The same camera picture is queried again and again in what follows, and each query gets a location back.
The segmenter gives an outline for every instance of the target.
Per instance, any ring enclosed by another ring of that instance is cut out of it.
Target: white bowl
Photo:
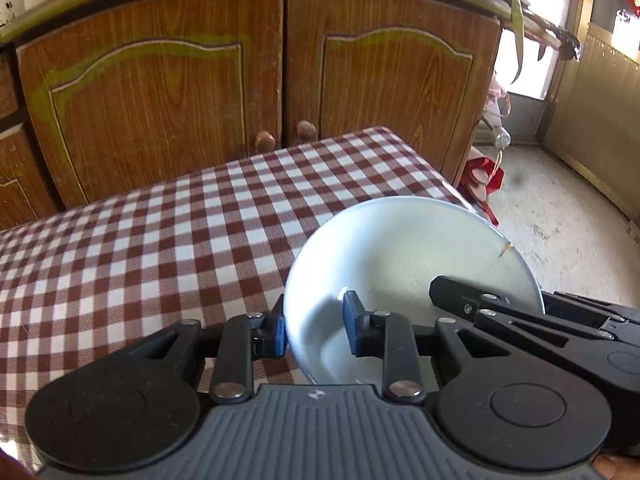
[[[367,310],[388,310],[433,326],[450,316],[431,303],[439,275],[499,291],[544,312],[540,288],[520,253],[480,216],[417,196],[369,200],[337,214],[306,242],[287,279],[284,314],[289,344],[317,384],[376,384],[382,361],[355,358],[344,325],[341,290],[355,290]],[[423,381],[436,390],[429,358]]]

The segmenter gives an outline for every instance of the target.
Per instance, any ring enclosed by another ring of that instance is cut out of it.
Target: cabinet drawer
[[[0,134],[0,230],[56,213],[21,124]]]
[[[18,109],[15,95],[14,78],[7,54],[0,54],[0,119],[14,113]]]

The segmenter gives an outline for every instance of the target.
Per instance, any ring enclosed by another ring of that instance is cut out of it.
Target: hanging string
[[[489,180],[488,182],[491,182],[491,179],[495,176],[496,173],[498,173],[498,170],[500,169],[500,165],[502,164],[502,152],[504,150],[500,150],[498,152],[498,156],[495,157],[495,164],[494,164],[494,169],[491,172],[491,174],[489,175]]]

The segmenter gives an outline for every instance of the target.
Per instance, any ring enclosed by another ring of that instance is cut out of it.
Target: checkered tablecloth
[[[402,140],[370,128],[0,233],[0,440],[31,465],[23,417],[36,390],[182,318],[210,326],[268,310],[319,226],[389,195],[466,206]],[[304,380],[291,355],[255,373]]]

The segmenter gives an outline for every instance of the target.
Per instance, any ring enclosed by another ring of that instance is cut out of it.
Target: green plant leaf
[[[515,82],[522,72],[522,64],[524,62],[524,16],[522,14],[522,2],[520,0],[511,0],[511,24],[513,25],[513,34],[516,40],[516,57],[518,58],[518,71]]]

